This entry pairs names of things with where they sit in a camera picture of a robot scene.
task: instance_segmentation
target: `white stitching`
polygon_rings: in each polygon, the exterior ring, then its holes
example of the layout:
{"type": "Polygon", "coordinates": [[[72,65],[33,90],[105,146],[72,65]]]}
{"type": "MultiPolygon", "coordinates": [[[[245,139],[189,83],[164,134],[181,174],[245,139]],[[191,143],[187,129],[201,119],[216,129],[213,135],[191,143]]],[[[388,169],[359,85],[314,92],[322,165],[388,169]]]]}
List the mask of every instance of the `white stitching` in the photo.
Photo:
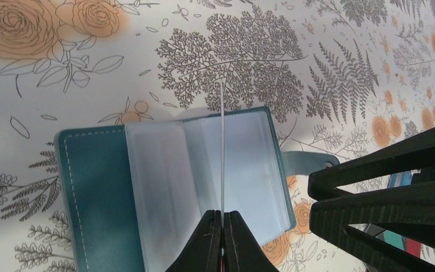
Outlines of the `white stitching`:
{"type": "Polygon", "coordinates": [[[66,158],[67,158],[67,166],[69,167],[69,179],[71,180],[71,188],[72,188],[72,198],[74,199],[74,205],[76,206],[76,212],[78,214],[78,221],[79,221],[79,230],[81,232],[81,240],[83,243],[83,250],[84,250],[84,259],[86,259],[86,267],[87,267],[87,271],[89,271],[89,263],[87,261],[87,253],[86,253],[86,245],[84,244],[84,235],[82,232],[82,225],[81,225],[81,218],[79,216],[79,209],[78,209],[78,204],[76,202],[76,194],[74,192],[74,183],[73,183],[73,174],[71,172],[71,161],[69,159],[69,154],[67,153],[67,139],[71,138],[71,137],[79,137],[79,136],[86,136],[86,135],[94,135],[94,134],[99,134],[99,133],[117,133],[117,132],[123,132],[122,129],[118,129],[118,130],[107,130],[107,131],[95,131],[95,132],[88,132],[88,133],[81,133],[81,134],[75,134],[75,135],[68,135],[64,138],[64,148],[66,151],[66,158]]]}

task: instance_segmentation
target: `teal object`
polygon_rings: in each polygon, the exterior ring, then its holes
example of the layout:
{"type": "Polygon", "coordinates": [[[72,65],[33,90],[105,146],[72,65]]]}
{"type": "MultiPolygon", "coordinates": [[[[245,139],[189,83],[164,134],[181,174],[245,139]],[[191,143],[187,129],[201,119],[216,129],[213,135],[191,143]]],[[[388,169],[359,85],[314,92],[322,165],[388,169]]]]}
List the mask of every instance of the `teal object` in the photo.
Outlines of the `teal object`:
{"type": "Polygon", "coordinates": [[[394,233],[392,231],[385,231],[383,232],[383,235],[384,235],[384,240],[388,244],[404,251],[403,237],[401,235],[394,233]]]}
{"type": "MultiPolygon", "coordinates": [[[[328,154],[281,154],[267,107],[230,114],[248,111],[268,114],[282,182],[339,163],[328,154]]],[[[64,130],[55,143],[78,271],[144,271],[124,126],[64,130]]],[[[289,212],[293,228],[292,206],[289,212]]]]}

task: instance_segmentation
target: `patterned paper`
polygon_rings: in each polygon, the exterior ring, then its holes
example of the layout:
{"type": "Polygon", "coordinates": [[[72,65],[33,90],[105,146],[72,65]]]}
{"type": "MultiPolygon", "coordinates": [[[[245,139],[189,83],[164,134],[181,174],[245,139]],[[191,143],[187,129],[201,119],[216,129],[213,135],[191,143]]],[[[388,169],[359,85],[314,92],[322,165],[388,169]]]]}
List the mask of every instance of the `patterned paper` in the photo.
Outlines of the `patterned paper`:
{"type": "MultiPolygon", "coordinates": [[[[271,109],[283,151],[344,162],[389,146],[435,127],[430,3],[0,0],[0,271],[76,270],[58,131],[217,112],[222,88],[226,110],[271,109]]],[[[306,183],[288,177],[297,225],[268,258],[365,271],[310,233],[306,183]]],[[[435,264],[435,250],[421,257],[435,264]]]]}

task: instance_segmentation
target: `gray fern drawing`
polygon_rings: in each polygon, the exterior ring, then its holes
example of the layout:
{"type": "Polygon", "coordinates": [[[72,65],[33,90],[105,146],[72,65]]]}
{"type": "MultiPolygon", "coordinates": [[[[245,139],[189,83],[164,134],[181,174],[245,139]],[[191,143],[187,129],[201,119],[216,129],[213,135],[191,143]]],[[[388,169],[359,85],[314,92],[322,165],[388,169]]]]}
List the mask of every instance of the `gray fern drawing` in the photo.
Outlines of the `gray fern drawing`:
{"type": "Polygon", "coordinates": [[[13,196],[12,203],[1,209],[5,213],[1,219],[22,215],[19,221],[25,221],[38,211],[45,212],[51,208],[61,191],[59,176],[45,178],[20,187],[13,196]]]}
{"type": "MultiPolygon", "coordinates": [[[[46,143],[46,145],[54,146],[54,143],[49,142],[49,143],[46,143]]],[[[40,154],[41,154],[41,156],[44,156],[46,159],[29,165],[29,168],[45,167],[47,173],[56,173],[57,172],[57,161],[56,161],[56,154],[55,154],[54,150],[44,150],[44,151],[41,151],[40,154]]]]}
{"type": "Polygon", "coordinates": [[[431,51],[422,40],[412,44],[409,42],[410,40],[393,49],[394,63],[408,73],[411,86],[417,89],[421,78],[431,76],[431,63],[434,60],[431,59],[431,51]]]}
{"type": "Polygon", "coordinates": [[[315,86],[308,86],[311,95],[307,96],[307,117],[326,116],[332,121],[332,114],[338,122],[347,123],[348,107],[351,106],[351,117],[356,124],[356,114],[359,110],[366,117],[366,101],[370,94],[376,96],[374,84],[379,86],[377,74],[373,71],[368,52],[364,56],[357,46],[355,55],[340,42],[334,40],[342,51],[344,58],[329,50],[320,42],[319,47],[324,55],[322,61],[314,55],[314,60],[322,74],[309,67],[315,86]]]}
{"type": "Polygon", "coordinates": [[[403,39],[404,42],[408,45],[412,45],[413,43],[419,43],[416,35],[422,35],[423,28],[424,24],[422,20],[419,20],[418,23],[408,24],[408,26],[403,24],[401,26],[401,31],[399,32],[399,34],[396,34],[396,36],[403,39]]]}
{"type": "Polygon", "coordinates": [[[323,16],[325,13],[335,15],[331,25],[348,26],[353,30],[354,34],[356,34],[356,31],[349,24],[349,21],[353,21],[358,27],[361,27],[364,20],[367,19],[378,26],[381,23],[381,19],[386,22],[387,18],[387,9],[384,0],[340,0],[344,14],[336,3],[336,0],[306,0],[304,4],[308,8],[316,5],[320,16],[323,16]]]}
{"type": "Polygon", "coordinates": [[[344,160],[359,158],[369,153],[367,149],[370,142],[368,133],[359,126],[357,126],[346,139],[343,139],[340,130],[330,130],[323,125],[314,126],[312,135],[313,140],[308,143],[294,138],[290,139],[301,145],[302,150],[304,150],[304,147],[316,149],[320,152],[333,154],[344,160]],[[352,154],[353,157],[344,156],[344,152],[346,154],[352,154]]]}
{"type": "MultiPolygon", "coordinates": [[[[30,168],[45,167],[49,173],[57,172],[56,155],[54,151],[42,151],[45,160],[31,164],[30,168]]],[[[49,210],[61,192],[61,182],[58,175],[30,182],[27,185],[17,185],[18,178],[9,174],[0,174],[0,212],[1,219],[20,216],[25,221],[39,211],[49,210]]]]}
{"type": "Polygon", "coordinates": [[[182,108],[204,93],[208,109],[219,111],[223,88],[226,109],[252,107],[257,99],[279,122],[299,114],[304,86],[287,62],[304,57],[288,20],[253,6],[252,14],[244,11],[240,18],[214,14],[206,27],[208,38],[176,28],[156,49],[166,59],[158,66],[159,79],[182,108]]]}
{"type": "Polygon", "coordinates": [[[69,225],[64,212],[55,211],[49,218],[55,227],[51,230],[49,227],[34,226],[29,228],[28,238],[34,239],[35,242],[30,244],[23,243],[14,247],[16,251],[15,258],[21,264],[21,269],[32,269],[40,265],[48,265],[45,270],[48,272],[64,271],[76,272],[74,258],[68,255],[61,255],[55,252],[55,249],[62,249],[65,252],[71,250],[71,237],[69,234],[69,225]]]}
{"type": "Polygon", "coordinates": [[[414,124],[413,121],[409,121],[406,123],[404,129],[404,138],[407,139],[409,137],[413,137],[414,135],[418,134],[416,124],[414,124]]]}
{"type": "Polygon", "coordinates": [[[408,15],[421,19],[421,5],[426,6],[425,0],[389,0],[408,15]]]}
{"type": "MultiPolygon", "coordinates": [[[[216,7],[232,7],[233,0],[196,0],[196,3],[201,4],[202,6],[208,8],[208,9],[216,9],[216,7]]],[[[239,0],[242,3],[248,3],[252,4],[252,1],[255,0],[239,0]]]]}

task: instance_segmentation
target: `card holder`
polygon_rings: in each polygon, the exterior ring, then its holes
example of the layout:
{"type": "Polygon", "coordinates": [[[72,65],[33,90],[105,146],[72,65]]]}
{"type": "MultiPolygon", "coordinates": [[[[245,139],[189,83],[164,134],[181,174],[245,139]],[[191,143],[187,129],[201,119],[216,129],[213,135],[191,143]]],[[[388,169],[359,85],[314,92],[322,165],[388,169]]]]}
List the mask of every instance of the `card holder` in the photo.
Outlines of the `card holder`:
{"type": "Polygon", "coordinates": [[[125,126],[146,271],[165,271],[201,219],[179,122],[125,126]]]}

